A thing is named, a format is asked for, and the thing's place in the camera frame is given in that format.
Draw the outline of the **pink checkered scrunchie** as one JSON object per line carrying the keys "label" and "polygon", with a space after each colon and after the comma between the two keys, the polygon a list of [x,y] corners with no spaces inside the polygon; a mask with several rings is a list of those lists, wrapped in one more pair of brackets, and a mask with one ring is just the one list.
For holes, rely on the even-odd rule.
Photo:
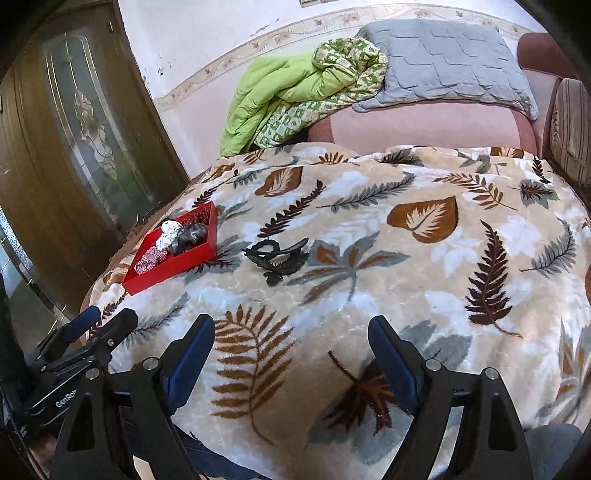
{"label": "pink checkered scrunchie", "polygon": [[134,265],[137,275],[142,275],[167,260],[171,254],[167,250],[160,250],[155,245],[149,247]]}

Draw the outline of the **grey black scrunchie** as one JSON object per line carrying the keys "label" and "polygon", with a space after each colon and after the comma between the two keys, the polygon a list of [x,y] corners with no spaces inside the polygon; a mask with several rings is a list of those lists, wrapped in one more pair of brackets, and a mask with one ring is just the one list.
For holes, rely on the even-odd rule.
{"label": "grey black scrunchie", "polygon": [[180,231],[175,241],[167,249],[171,255],[180,255],[200,245],[207,236],[207,228],[202,224],[195,224]]}

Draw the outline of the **red patterned scrunchie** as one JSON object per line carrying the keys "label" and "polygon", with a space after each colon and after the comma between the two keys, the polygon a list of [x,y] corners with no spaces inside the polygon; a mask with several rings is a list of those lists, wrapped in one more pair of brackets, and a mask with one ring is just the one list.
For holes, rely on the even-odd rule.
{"label": "red patterned scrunchie", "polygon": [[176,218],[176,221],[184,228],[188,228],[195,224],[202,224],[207,227],[209,224],[209,217],[211,217],[211,204],[206,203],[183,213],[183,215]]}

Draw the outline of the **black hair claw clip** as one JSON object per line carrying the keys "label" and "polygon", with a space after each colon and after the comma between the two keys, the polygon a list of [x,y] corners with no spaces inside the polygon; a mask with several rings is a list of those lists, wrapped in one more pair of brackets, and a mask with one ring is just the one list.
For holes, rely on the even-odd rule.
{"label": "black hair claw clip", "polygon": [[242,249],[245,257],[263,269],[263,277],[270,287],[279,285],[284,277],[297,273],[308,260],[304,247],[308,238],[301,239],[288,247],[281,247],[276,240],[266,239]]}

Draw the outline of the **white floral scrunchie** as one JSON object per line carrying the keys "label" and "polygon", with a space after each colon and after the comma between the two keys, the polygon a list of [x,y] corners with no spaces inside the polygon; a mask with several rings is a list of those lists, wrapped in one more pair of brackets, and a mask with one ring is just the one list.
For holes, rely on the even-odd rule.
{"label": "white floral scrunchie", "polygon": [[160,235],[155,241],[155,247],[159,251],[166,251],[177,238],[183,225],[176,220],[166,220],[160,226]]}

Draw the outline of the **red jewelry tray box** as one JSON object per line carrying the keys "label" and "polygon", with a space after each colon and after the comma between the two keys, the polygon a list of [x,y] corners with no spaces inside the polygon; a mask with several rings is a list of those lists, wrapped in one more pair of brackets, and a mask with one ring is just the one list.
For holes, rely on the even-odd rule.
{"label": "red jewelry tray box", "polygon": [[217,210],[205,202],[147,234],[123,280],[129,295],[204,265],[216,253]]}

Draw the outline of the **wooden door with stained glass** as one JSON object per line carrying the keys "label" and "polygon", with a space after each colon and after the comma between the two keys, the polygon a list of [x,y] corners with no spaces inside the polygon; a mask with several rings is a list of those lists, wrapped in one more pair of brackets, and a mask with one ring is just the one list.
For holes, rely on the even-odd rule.
{"label": "wooden door with stained glass", "polygon": [[75,314],[187,185],[115,1],[47,1],[1,70],[1,209],[31,280]]}

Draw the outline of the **leaf pattern plush blanket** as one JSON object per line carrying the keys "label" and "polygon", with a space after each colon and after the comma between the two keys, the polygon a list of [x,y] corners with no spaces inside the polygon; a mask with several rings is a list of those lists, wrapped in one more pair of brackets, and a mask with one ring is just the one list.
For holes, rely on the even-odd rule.
{"label": "leaf pattern plush blanket", "polygon": [[[370,351],[377,315],[449,369],[496,368],[526,428],[589,423],[590,215],[546,160],[304,143],[216,160],[166,215],[208,201],[212,260],[129,295],[132,241],[86,297],[104,321],[137,313],[115,371],[211,315],[214,346],[173,418],[208,476],[381,477],[412,419]],[[274,287],[242,252],[304,238],[307,262]]]}

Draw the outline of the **green quilted comforter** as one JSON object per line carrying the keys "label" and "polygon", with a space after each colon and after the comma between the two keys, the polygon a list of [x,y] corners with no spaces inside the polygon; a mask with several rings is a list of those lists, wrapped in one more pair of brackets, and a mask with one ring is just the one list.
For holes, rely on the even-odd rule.
{"label": "green quilted comforter", "polygon": [[355,37],[322,42],[311,53],[257,58],[238,81],[219,155],[283,144],[332,113],[374,97],[387,69],[386,53]]}

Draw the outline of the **striped floral cushion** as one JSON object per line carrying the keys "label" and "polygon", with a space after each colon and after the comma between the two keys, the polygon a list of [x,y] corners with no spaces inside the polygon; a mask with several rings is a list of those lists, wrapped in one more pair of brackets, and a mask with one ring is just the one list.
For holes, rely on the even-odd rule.
{"label": "striped floral cushion", "polygon": [[580,80],[561,80],[550,121],[553,167],[584,198],[590,199],[590,95]]}

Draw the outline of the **pink mattress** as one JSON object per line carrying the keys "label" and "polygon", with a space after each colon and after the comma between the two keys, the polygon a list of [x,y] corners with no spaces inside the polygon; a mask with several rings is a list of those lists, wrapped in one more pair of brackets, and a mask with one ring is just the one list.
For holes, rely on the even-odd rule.
{"label": "pink mattress", "polygon": [[579,80],[569,58],[547,33],[526,33],[517,61],[539,108],[535,120],[515,109],[473,102],[427,101],[358,113],[346,108],[308,128],[308,140],[360,154],[394,145],[517,148],[549,159],[550,121],[564,78]]}

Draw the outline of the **grey quilted pillow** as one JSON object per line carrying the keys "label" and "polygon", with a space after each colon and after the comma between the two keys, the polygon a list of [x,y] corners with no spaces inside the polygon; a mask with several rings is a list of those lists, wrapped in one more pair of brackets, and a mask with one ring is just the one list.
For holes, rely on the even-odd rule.
{"label": "grey quilted pillow", "polygon": [[423,101],[474,101],[511,107],[530,120],[539,116],[527,77],[492,26],[391,19],[363,26],[358,36],[388,59],[383,87],[353,104],[358,113]]}

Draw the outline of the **gold wall switch plate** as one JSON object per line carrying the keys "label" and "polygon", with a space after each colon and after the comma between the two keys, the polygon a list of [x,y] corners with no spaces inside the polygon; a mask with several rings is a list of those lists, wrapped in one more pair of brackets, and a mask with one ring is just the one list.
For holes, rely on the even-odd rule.
{"label": "gold wall switch plate", "polygon": [[315,5],[318,3],[322,3],[322,0],[298,0],[298,3],[300,3],[301,6],[305,7],[308,5]]}

